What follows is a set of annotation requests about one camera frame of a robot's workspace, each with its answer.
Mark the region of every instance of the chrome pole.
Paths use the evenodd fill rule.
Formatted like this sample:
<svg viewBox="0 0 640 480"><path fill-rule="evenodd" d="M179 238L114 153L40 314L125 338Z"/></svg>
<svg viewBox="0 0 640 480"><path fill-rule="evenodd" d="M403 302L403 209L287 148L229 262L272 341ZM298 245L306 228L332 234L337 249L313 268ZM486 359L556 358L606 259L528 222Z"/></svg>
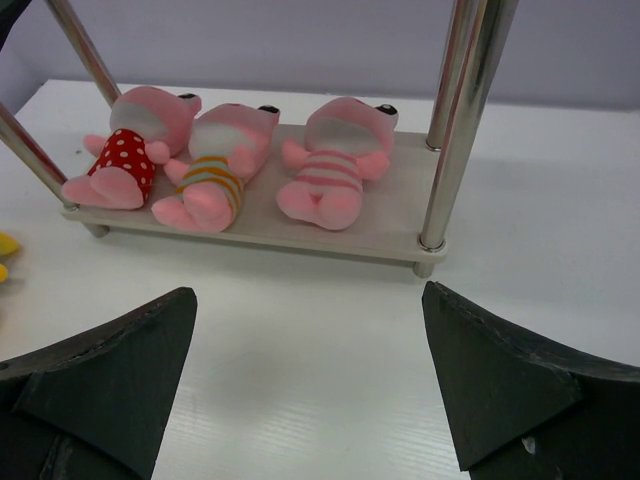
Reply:
<svg viewBox="0 0 640 480"><path fill-rule="evenodd" d="M76 12L71 7L69 0L47 0L47 4L53 12L60 27L73 45L84 67L96 82L100 93L109 105L113 105L120 96L118 86L111 78L111 74L96 51L93 42L89 38Z"/></svg>
<svg viewBox="0 0 640 480"><path fill-rule="evenodd" d="M420 243L427 250L437 251L444 244L451 211L517 5L518 0L480 0L478 4L420 236Z"/></svg>
<svg viewBox="0 0 640 480"><path fill-rule="evenodd" d="M2 103L0 103L0 140L51 190L62 202L64 208L68 210L78 208L75 203L62 195L60 187L67 181L67 177ZM85 224L85 227L95 237L103 237L109 232L107 227L101 225Z"/></svg>
<svg viewBox="0 0 640 480"><path fill-rule="evenodd" d="M449 36L440 67L438 95L433 104L431 124L427 134L427 148L434 152L440 151L444 142L453 95L460 80L460 70L476 6L476 0L456 0L453 5Z"/></svg>

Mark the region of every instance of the yellow toy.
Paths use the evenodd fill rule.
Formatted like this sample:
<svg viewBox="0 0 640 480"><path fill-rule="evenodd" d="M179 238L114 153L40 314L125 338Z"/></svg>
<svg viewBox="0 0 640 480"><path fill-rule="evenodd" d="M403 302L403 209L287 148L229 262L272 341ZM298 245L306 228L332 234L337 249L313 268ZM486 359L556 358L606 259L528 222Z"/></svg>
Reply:
<svg viewBox="0 0 640 480"><path fill-rule="evenodd" d="M5 235L0 232L0 257L10 255L20 248L20 244L16 242L9 235ZM7 267L0 264L0 282L4 282L9 276L9 270Z"/></svg>

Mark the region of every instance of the pink stuffed bear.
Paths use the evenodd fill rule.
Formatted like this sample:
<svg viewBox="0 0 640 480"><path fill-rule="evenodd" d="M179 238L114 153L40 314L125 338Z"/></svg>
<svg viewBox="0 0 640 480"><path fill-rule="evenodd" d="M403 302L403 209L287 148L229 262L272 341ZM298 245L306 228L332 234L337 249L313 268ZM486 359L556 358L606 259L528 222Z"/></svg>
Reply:
<svg viewBox="0 0 640 480"><path fill-rule="evenodd" d="M362 181L389 168L397 122L391 105L342 97L321 107L307 121L304 147L294 140L282 146L285 164L298 173L278 192L280 209L327 230L349 227L362 207Z"/></svg>
<svg viewBox="0 0 640 480"><path fill-rule="evenodd" d="M149 198L154 163L182 150L202 108L200 97L175 96L155 87L136 87L113 104L108 138L87 135L85 148L97 158L86 175L72 178L62 194L79 205L133 210Z"/></svg>
<svg viewBox="0 0 640 480"><path fill-rule="evenodd" d="M245 183L262 168L280 110L224 104L193 126L193 163L171 159L164 169L177 188L151 210L158 222L181 230L217 233L228 228L242 207Z"/></svg>

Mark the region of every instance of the stuffed animal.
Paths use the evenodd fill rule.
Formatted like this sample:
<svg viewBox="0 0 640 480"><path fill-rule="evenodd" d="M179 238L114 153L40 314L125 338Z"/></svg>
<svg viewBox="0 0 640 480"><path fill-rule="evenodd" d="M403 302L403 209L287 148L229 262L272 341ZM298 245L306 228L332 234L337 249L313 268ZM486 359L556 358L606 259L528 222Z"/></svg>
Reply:
<svg viewBox="0 0 640 480"><path fill-rule="evenodd" d="M11 238L9 235L0 232L0 257L11 255L19 248L20 244L16 240ZM7 270L7 267L0 264L0 282L4 282L8 276L9 271Z"/></svg>
<svg viewBox="0 0 640 480"><path fill-rule="evenodd" d="M154 163L182 150L202 108L200 97L175 96L155 87L124 93L111 110L111 135L87 135L85 148L98 159L86 175L72 178L62 194L79 205L134 210L149 198Z"/></svg>
<svg viewBox="0 0 640 480"><path fill-rule="evenodd" d="M156 220L194 232L228 228L242 207L245 183L267 159L279 119L275 107L238 104L220 105L198 118L189 140L193 163L165 164L177 188L151 207Z"/></svg>
<svg viewBox="0 0 640 480"><path fill-rule="evenodd" d="M389 168L398 111L351 97L330 101L309 117L304 146L285 140L285 165L298 170L277 195L289 217L327 230L349 227L362 207L362 181L380 179Z"/></svg>

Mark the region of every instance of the red polka dot dress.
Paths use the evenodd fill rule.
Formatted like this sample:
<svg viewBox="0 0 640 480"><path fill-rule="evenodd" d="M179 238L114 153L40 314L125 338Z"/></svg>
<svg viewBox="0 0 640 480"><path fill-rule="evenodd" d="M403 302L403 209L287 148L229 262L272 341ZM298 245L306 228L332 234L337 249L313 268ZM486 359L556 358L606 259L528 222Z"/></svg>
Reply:
<svg viewBox="0 0 640 480"><path fill-rule="evenodd" d="M121 168L131 174L142 192L142 198L149 198L156 166L147 157L144 141L136 132L124 128L113 132L88 175L106 167Z"/></svg>

